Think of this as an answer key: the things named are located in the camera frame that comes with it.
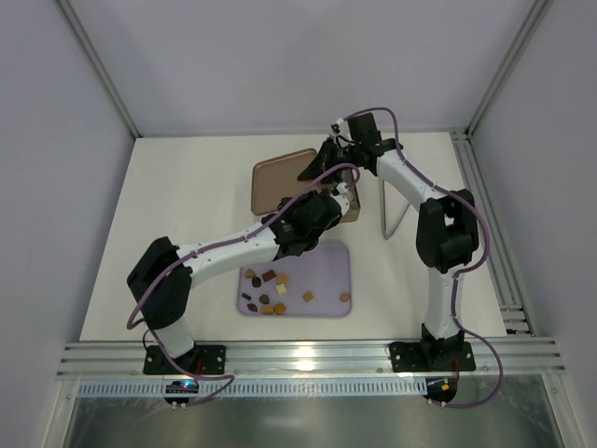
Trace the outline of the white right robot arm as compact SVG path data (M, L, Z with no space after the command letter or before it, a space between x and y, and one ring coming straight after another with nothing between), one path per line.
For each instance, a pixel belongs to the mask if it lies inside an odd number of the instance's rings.
M473 371L472 348L457 317L459 278L479 249L472 194L448 190L424 174L407 158L397 137L382 137L370 109L333 124L298 180L312 181L342 163L371 172L418 213L415 246L428 269L429 299L420 340L390 343L393 371Z

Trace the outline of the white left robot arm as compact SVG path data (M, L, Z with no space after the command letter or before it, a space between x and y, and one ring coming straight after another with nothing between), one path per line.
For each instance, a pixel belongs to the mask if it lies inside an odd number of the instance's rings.
M136 302L127 328L144 323L175 371L200 374L201 349L185 320L190 290L252 263L299 257L313 250L322 234L340 223L350 202L350 195L337 189L310 191L285 200L277 213L228 239L184 248L160 237L127 276Z

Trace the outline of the lilac plastic tray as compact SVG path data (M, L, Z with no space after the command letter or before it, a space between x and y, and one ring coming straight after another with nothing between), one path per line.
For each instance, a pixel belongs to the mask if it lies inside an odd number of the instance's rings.
M248 279L244 276L248 269L253 270L256 277L261 279L261 287L253 287L253 278ZM269 270L274 270L276 277L269 282L264 282L261 276ZM277 283L277 276L280 274L288 276L286 284ZM277 294L277 285L285 285L286 293L284 295ZM303 295L307 292L313 294L311 301L303 300ZM347 302L340 300L340 295L344 292L350 294L350 299ZM252 300L247 301L242 298L242 293L250 295ZM259 301L259 297L263 294L270 297L268 304ZM247 309L249 303L257 306L256 313ZM278 303L285 306L285 313L277 315L273 310L270 316L301 318L342 318L347 316L353 308L351 262L348 247L341 242L323 242L299 257L253 263L240 269L236 306L241 315L264 315L261 313L262 306L274 307Z

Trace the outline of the aluminium mounting rail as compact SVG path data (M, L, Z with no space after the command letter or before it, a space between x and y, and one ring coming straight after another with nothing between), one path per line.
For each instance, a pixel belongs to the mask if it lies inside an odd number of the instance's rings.
M409 367L392 370L388 340L224 342L224 373L238 379L311 379L420 377ZM549 337L491 338L505 376L565 374L563 357ZM57 380L158 380L173 374L144 375L140 343L69 343L55 374Z

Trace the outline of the rose gold tin lid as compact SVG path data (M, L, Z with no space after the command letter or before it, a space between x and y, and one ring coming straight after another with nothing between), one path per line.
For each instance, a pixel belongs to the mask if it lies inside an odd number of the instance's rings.
M314 148L306 148L256 163L252 171L251 212L255 216L273 213L284 197L301 193L308 182L298 181L298 176L316 155Z

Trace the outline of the rose gold tin box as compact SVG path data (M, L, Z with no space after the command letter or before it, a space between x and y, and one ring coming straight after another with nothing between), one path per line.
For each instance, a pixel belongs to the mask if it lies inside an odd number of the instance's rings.
M355 174L350 169L338 170L320 182L320 190L328 194L344 192L348 200L348 210L340 219L340 224L348 224L358 220L361 205L356 188Z

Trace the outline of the brown rectangular chocolate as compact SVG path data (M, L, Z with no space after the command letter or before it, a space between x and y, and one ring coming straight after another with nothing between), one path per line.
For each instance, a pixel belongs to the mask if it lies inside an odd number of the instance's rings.
M262 274L261 278L264 282L269 282L270 280L276 277L276 272L274 270L266 271Z

